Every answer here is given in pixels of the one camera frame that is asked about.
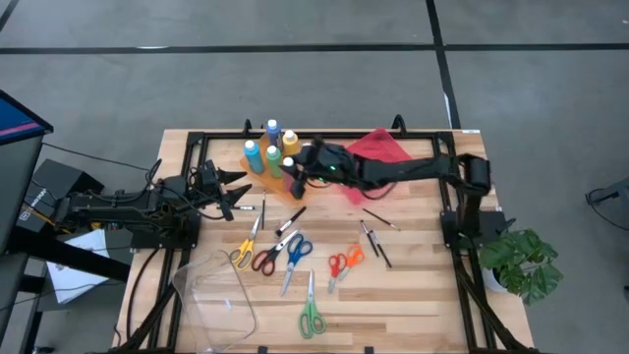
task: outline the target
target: computer monitor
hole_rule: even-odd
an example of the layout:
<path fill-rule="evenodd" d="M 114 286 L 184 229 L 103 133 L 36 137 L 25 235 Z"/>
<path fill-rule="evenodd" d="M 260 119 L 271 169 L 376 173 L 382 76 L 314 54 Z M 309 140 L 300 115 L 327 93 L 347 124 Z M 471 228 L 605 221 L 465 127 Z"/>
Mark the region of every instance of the computer monitor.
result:
<path fill-rule="evenodd" d="M 48 122 L 0 89 L 0 146 L 52 131 Z"/>

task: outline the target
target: scissors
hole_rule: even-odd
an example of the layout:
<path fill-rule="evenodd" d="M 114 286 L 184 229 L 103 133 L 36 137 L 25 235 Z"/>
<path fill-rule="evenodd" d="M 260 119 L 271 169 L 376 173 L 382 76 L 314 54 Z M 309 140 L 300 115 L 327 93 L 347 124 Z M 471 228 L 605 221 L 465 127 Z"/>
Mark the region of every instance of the scissors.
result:
<path fill-rule="evenodd" d="M 336 277 L 347 265 L 347 258 L 343 254 L 332 255 L 328 260 L 330 267 L 332 268 L 332 277 L 330 283 L 327 286 L 327 292 L 332 293 L 334 291 L 334 285 L 336 285 Z"/>
<path fill-rule="evenodd" d="M 310 241 L 306 241 L 304 239 L 304 235 L 298 234 L 293 237 L 291 242 L 288 243 L 288 267 L 286 268 L 286 275 L 284 276 L 284 285 L 282 285 L 281 296 L 284 296 L 286 292 L 286 288 L 288 288 L 288 283 L 291 281 L 291 276 L 293 276 L 293 269 L 297 264 L 297 261 L 305 256 L 309 255 L 310 252 L 313 251 L 313 243 Z"/>
<path fill-rule="evenodd" d="M 232 263 L 236 265 L 238 270 L 244 270 L 252 262 L 252 258 L 254 257 L 254 241 L 261 217 L 262 215 L 258 216 L 256 222 L 254 222 L 254 227 L 252 228 L 252 233 L 249 235 L 249 238 L 246 239 L 237 250 L 229 254 L 229 259 L 232 260 Z"/>
<path fill-rule="evenodd" d="M 325 332 L 325 328 L 327 327 L 325 320 L 316 310 L 314 274 L 315 271 L 311 269 L 311 280 L 308 283 L 308 298 L 306 299 L 306 307 L 299 315 L 299 332 L 305 339 L 312 338 L 314 333 L 322 334 Z"/>
<path fill-rule="evenodd" d="M 261 270 L 262 274 L 271 276 L 275 272 L 275 259 L 279 256 L 282 249 L 286 247 L 288 241 L 295 237 L 295 235 L 299 234 L 299 232 L 300 230 L 291 232 L 290 235 L 286 236 L 282 242 L 275 245 L 275 247 L 258 253 L 252 263 L 252 269 L 255 271 Z"/>
<path fill-rule="evenodd" d="M 350 250 L 347 253 L 347 266 L 343 269 L 343 271 L 341 271 L 341 274 L 338 276 L 338 280 L 343 280 L 353 266 L 361 264 L 364 260 L 365 254 L 363 253 L 361 245 L 356 244 L 350 246 Z"/>

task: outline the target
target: potted plant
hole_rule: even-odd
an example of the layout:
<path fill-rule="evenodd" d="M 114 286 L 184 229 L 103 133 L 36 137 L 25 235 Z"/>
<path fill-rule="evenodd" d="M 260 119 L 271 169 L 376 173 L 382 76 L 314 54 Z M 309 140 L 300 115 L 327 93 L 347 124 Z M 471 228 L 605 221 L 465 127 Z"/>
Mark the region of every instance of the potted plant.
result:
<path fill-rule="evenodd" d="M 550 294 L 563 274 L 552 265 L 557 252 L 532 229 L 504 231 L 480 251 L 486 286 L 508 291 L 531 305 Z"/>

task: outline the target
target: clear plastic container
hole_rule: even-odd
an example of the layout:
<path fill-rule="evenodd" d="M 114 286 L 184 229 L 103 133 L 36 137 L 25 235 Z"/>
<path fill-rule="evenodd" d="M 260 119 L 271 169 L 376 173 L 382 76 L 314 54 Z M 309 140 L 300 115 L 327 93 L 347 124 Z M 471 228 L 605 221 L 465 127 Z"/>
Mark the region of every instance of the clear plastic container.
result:
<path fill-rule="evenodd" d="M 173 285 L 198 353 L 225 351 L 256 330 L 256 314 L 225 252 L 213 252 L 178 269 Z"/>

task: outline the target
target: concrete floor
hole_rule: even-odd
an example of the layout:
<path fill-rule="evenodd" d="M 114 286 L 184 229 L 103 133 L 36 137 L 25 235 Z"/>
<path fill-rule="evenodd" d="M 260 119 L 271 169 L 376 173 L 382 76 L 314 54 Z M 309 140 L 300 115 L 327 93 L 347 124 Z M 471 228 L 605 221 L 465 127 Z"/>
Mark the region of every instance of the concrete floor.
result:
<path fill-rule="evenodd" d="M 0 0 L 0 9 L 7 3 Z M 624 0 L 442 0 L 436 7 L 446 44 L 629 42 Z M 426 3 L 20 0 L 0 31 L 0 48 L 311 42 L 430 43 Z M 629 175 L 629 52 L 447 52 L 447 59 L 462 127 L 482 130 L 505 212 L 560 254 L 565 279 L 528 309 L 537 347 L 626 352 L 629 239 L 595 216 L 584 194 Z M 370 128 L 396 113 L 411 128 L 449 126 L 432 51 L 0 55 L 0 88 L 55 126 L 49 143 L 143 166 L 153 163 L 167 128 L 235 128 L 247 118 Z M 48 148 L 42 157 L 111 189 L 143 183 L 124 167 Z M 602 211 L 623 219 L 616 203 Z M 123 290 L 95 289 L 46 313 L 37 344 L 64 354 L 105 351 Z M 28 304 L 14 310 L 12 330 L 28 311 Z M 16 353 L 15 345 L 5 338 L 0 353 Z"/>

